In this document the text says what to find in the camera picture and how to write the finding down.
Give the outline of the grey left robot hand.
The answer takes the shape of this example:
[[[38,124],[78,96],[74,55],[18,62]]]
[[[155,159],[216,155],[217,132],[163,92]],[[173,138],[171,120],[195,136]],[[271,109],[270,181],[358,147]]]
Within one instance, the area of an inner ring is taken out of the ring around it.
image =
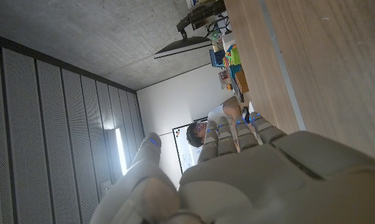
[[[175,186],[149,133],[92,223],[375,223],[375,159],[258,113],[209,122],[195,166]]]

